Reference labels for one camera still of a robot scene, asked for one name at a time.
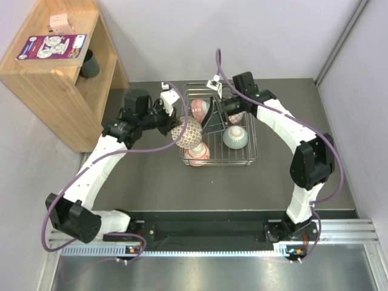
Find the red daisy patterned bowl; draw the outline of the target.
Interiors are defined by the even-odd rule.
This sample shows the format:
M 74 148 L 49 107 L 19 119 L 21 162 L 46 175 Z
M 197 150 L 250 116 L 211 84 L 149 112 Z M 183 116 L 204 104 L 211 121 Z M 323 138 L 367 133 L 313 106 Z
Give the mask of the red daisy patterned bowl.
M 203 99 L 193 99 L 190 105 L 193 117 L 202 123 L 209 111 L 210 104 Z

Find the beige lattice patterned bowl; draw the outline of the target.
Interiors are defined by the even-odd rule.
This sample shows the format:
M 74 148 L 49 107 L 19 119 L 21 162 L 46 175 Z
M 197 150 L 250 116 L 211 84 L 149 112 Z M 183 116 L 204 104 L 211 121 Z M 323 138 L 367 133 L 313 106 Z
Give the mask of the beige lattice patterned bowl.
M 178 118 L 181 121 L 181 125 L 175 127 L 171 131 L 172 139 L 175 141 L 178 139 L 184 128 L 185 117 L 180 116 Z M 199 145 L 202 140 L 202 127 L 201 124 L 193 117 L 188 117 L 187 127 L 182 137 L 176 142 L 176 145 L 182 149 L 194 149 Z

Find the mint green bowl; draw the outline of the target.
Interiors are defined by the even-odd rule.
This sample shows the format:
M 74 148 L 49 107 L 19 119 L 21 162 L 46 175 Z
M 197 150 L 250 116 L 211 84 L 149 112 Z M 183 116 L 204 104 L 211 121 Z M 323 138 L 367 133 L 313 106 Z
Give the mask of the mint green bowl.
M 228 148 L 238 150 L 247 145 L 248 134 L 243 127 L 233 125 L 224 131 L 222 140 Z

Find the metal wire dish rack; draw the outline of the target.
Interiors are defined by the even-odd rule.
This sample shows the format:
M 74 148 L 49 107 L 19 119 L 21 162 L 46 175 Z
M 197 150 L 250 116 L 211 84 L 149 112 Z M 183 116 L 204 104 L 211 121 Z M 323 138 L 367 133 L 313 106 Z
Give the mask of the metal wire dish rack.
M 208 89 L 203 82 L 191 82 L 184 86 L 184 94 L 186 104 L 190 107 L 193 99 L 203 99 L 210 103 L 210 98 L 215 95 L 215 91 Z M 202 142 L 210 150 L 210 159 L 207 160 L 204 166 L 248 166 L 257 159 L 258 148 L 253 116 L 245 113 L 242 121 L 237 125 L 243 127 L 248 134 L 247 145 L 238 150 L 230 149 L 224 144 L 222 140 L 223 132 L 202 136 Z M 181 150 L 181 158 L 184 164 L 188 165 L 188 162 L 184 159 L 184 150 Z

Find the red floral bowl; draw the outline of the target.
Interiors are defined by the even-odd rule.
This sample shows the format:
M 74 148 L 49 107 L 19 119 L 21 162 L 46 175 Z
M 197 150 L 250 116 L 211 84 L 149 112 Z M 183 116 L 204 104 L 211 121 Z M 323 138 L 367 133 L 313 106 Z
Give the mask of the red floral bowl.
M 205 143 L 201 142 L 194 149 L 185 149 L 184 159 L 190 166 L 203 166 L 210 159 L 210 150 Z

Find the white red patterned bowl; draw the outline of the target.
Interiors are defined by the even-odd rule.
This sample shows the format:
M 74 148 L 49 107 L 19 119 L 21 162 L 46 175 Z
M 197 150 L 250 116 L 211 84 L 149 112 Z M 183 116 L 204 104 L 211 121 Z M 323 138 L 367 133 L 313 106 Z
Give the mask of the white red patterned bowl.
M 240 121 L 242 121 L 243 117 L 244 117 L 244 112 L 236 113 L 234 115 L 229 116 L 229 121 L 232 124 L 238 124 Z

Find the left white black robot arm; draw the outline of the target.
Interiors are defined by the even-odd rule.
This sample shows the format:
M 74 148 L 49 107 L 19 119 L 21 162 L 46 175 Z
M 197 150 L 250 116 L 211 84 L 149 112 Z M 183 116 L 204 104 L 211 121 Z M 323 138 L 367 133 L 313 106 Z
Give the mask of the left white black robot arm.
M 102 185 L 117 163 L 127 154 L 146 130 L 158 129 L 163 135 L 179 125 L 188 125 L 188 113 L 180 121 L 177 101 L 183 101 L 181 92 L 171 83 L 162 84 L 162 92 L 156 101 L 142 89 L 130 89 L 124 95 L 118 116 L 107 123 L 98 138 L 97 145 L 77 175 L 60 191 L 51 193 L 45 201 L 45 215 L 41 242 L 46 251 L 46 228 L 53 228 L 71 237 L 71 241 L 88 244 L 99 236 L 119 235 L 131 240 L 138 227 L 131 217 L 120 210 L 92 210 Z

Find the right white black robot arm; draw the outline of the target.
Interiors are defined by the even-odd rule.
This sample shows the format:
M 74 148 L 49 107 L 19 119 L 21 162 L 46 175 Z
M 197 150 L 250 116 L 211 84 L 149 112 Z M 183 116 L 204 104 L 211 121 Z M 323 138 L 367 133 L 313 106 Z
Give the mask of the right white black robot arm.
M 335 168 L 331 151 L 333 139 L 329 134 L 319 136 L 313 130 L 295 122 L 277 97 L 269 90 L 259 90 L 251 72 L 233 77 L 233 95 L 223 98 L 220 77 L 215 75 L 206 83 L 217 92 L 210 99 L 209 109 L 202 122 L 203 133 L 225 132 L 232 123 L 230 116 L 246 112 L 272 129 L 293 154 L 290 176 L 295 186 L 291 202 L 278 223 L 263 225 L 266 239 L 273 243 L 296 240 L 302 236 L 312 219 L 312 207 Z

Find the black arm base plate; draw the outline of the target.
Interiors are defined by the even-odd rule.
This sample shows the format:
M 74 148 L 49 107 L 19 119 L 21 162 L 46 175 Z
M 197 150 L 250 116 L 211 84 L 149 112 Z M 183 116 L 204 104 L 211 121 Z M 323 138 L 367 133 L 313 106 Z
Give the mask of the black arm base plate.
M 141 235 L 150 243 L 166 243 L 173 239 L 188 239 L 190 243 L 201 239 L 248 238 L 259 242 L 314 240 L 318 234 L 315 223 L 300 229 L 288 229 L 281 222 L 268 221 L 158 221 L 131 222 L 125 233 Z

